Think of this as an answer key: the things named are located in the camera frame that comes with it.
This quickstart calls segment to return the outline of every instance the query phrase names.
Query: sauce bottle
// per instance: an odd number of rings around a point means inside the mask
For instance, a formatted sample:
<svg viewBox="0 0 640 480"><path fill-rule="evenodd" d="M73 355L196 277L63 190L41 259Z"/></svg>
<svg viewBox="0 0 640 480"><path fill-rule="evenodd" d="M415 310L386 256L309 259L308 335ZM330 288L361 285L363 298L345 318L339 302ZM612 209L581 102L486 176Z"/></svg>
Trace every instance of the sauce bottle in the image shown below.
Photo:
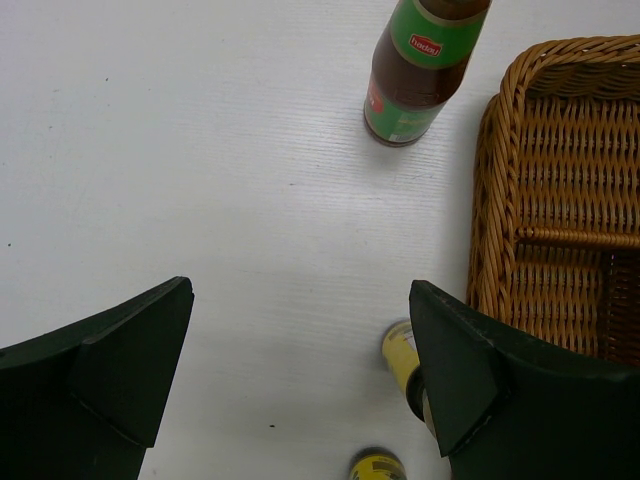
<svg viewBox="0 0 640 480"><path fill-rule="evenodd" d="M410 145L458 90L491 0L400 0L373 54L365 124Z"/></svg>

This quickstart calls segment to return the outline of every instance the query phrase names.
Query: white surface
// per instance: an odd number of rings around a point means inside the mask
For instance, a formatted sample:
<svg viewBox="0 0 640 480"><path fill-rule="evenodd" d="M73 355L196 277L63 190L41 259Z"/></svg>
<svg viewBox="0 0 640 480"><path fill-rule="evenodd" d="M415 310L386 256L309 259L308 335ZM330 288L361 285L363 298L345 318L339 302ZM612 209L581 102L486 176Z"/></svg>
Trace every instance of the white surface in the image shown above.
<svg viewBox="0 0 640 480"><path fill-rule="evenodd" d="M635 33L640 7L496 0L460 92L389 149L361 107L393 4L2 2L0 343L194 282L142 479L341 480L373 443L448 478L380 335L414 278L463 295L475 136L508 64Z"/></svg>

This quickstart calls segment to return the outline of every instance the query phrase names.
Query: bottle label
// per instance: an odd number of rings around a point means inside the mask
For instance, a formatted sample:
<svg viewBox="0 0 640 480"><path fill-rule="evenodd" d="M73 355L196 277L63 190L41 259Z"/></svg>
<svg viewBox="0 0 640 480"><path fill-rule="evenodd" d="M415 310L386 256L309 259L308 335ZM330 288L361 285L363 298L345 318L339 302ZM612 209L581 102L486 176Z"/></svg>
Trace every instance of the bottle label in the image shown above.
<svg viewBox="0 0 640 480"><path fill-rule="evenodd" d="M407 143L421 137L431 126L443 104L413 112L394 105L380 92L373 76L364 104L364 116L373 133L387 142Z"/></svg>
<svg viewBox="0 0 640 480"><path fill-rule="evenodd" d="M391 39L409 63L450 67L471 54L486 15L484 11L464 20L444 20L424 8L420 0L400 0L391 17Z"/></svg>

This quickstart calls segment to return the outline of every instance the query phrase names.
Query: wicker basket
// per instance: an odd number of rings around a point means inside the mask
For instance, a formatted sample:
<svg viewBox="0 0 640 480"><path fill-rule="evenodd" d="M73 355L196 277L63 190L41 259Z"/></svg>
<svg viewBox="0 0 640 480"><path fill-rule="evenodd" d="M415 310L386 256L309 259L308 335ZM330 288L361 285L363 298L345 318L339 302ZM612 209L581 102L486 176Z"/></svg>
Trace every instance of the wicker basket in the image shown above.
<svg viewBox="0 0 640 480"><path fill-rule="evenodd" d="M640 35L536 45L478 138L467 301L640 366Z"/></svg>

